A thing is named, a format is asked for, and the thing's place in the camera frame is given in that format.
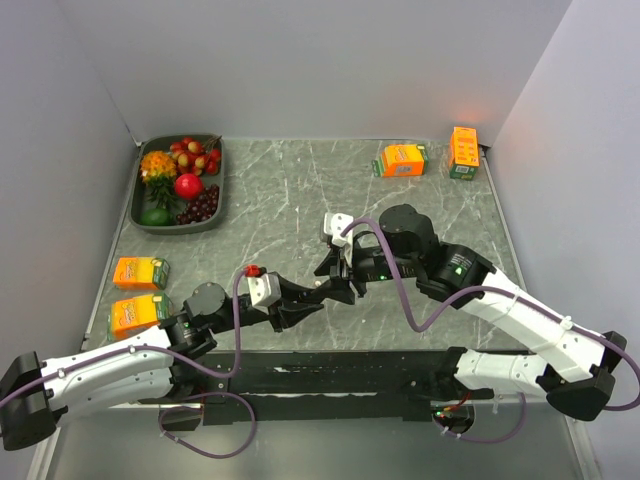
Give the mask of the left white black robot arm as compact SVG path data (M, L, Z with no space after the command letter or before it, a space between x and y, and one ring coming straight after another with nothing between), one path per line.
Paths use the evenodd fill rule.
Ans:
M4 449L35 445L80 413L155 398L187 401L198 387L195 372L230 379L240 370L239 346L229 367L201 364L217 334L231 331L239 340L241 328L262 322L281 332L322 309L326 297L275 272L260 270L247 281L246 294L203 283L176 314L105 347L49 360L34 352L17 357L1 380Z

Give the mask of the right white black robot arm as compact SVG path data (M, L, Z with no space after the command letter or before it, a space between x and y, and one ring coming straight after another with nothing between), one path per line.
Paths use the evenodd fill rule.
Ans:
M337 275L348 292L359 295L371 282L393 281L415 332L428 330L452 307L526 348L524 354L454 351L453 364L436 375L444 396L479 390L536 396L582 421L612 410L614 371L624 357L625 338L580 327L473 249L440 241L431 219L413 206L390 207L377 221L327 213L320 236L330 252L316 275Z

